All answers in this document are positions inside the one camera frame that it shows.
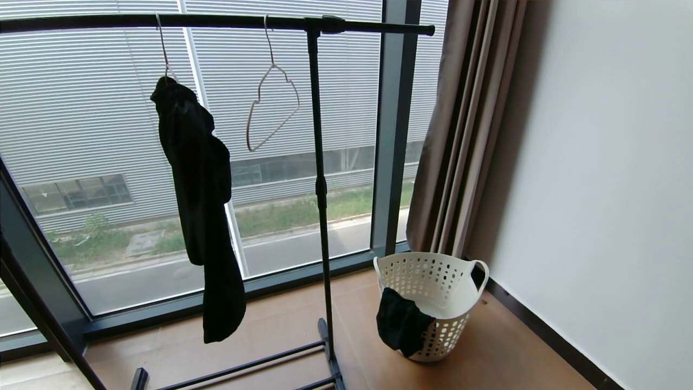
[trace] brown curtain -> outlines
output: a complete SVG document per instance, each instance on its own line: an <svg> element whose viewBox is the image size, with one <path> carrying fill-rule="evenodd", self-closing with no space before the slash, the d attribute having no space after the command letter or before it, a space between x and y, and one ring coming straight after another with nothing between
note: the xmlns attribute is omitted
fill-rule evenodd
<svg viewBox="0 0 693 390"><path fill-rule="evenodd" d="M450 0L407 223L413 251L461 257L489 169L525 0Z"/></svg>

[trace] gray building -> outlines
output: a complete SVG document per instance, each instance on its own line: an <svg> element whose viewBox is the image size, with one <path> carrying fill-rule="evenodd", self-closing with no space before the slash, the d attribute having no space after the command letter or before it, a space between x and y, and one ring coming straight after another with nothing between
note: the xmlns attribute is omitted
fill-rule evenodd
<svg viewBox="0 0 693 390"><path fill-rule="evenodd" d="M419 40L405 176L413 177L433 105L446 18L445 0L424 0L421 22L438 33ZM0 0L4 18L119 12L339 15L380 21L380 1ZM276 61L293 79L301 109L251 153L245 123L270 64L264 31L164 27L179 82L195 90L231 152L235 207L302 194L314 187L315 154L304 34L270 31ZM380 37L344 33L320 39L319 65L328 185L373 180ZM149 101L164 73L152 28L3 34L0 37L0 153L45 230L80 228L103 213L112 223L177 212L170 168ZM271 74L252 122L259 142L295 106Z"/></svg>

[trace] laundry basket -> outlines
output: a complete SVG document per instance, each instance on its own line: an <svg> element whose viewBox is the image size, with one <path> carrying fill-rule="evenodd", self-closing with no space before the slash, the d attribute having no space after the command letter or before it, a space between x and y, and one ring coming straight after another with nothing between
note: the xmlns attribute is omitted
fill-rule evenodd
<svg viewBox="0 0 693 390"><path fill-rule="evenodd" d="M479 289L471 278L476 264L481 264L486 273ZM489 281L486 263L438 253L409 252L376 257L373 265L381 293L389 287L403 298L413 300L423 313L436 318L423 333L423 350L410 359L435 362L447 356Z"/></svg>

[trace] wooden floor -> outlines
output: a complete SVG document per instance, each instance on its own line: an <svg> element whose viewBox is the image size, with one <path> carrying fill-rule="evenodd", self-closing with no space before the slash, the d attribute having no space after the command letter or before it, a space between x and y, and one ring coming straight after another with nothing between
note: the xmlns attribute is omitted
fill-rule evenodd
<svg viewBox="0 0 693 390"><path fill-rule="evenodd" d="M239 330L222 343L204 345L201 319L194 318L100 342L88 347L85 357L108 389L129 389L139 366L149 371L149 388L155 389L318 341L323 299L322 286L313 285L254 301ZM594 389L486 293L457 347L435 364L411 362L380 341L379 300L373 271L333 283L337 356L349 390ZM320 352L205 389L296 389L328 376ZM90 388L55 355L0 367L0 385L3 390Z"/></svg>

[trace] black garment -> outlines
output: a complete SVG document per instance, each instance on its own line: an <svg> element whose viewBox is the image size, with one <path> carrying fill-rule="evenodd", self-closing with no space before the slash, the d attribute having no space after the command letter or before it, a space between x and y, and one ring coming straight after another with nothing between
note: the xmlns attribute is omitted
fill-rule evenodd
<svg viewBox="0 0 693 390"><path fill-rule="evenodd" d="M171 165L190 262L204 265L204 342L222 341L245 315L245 291L224 204L231 199L229 150L212 135L214 118L189 88L160 78L151 96L159 141Z"/></svg>
<svg viewBox="0 0 693 390"><path fill-rule="evenodd" d="M435 318L424 314L413 300L404 299L386 287L376 316L378 334L387 346L409 357L423 348L421 336Z"/></svg>

